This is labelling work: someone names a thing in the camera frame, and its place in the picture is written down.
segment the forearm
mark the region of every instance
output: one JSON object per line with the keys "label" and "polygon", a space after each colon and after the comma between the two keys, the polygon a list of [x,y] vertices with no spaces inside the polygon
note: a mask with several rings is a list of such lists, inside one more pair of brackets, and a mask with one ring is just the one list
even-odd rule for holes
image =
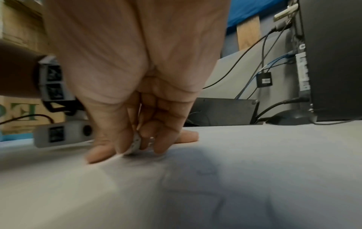
{"label": "forearm", "polygon": [[42,55],[0,40],[0,95],[40,98],[34,82]]}

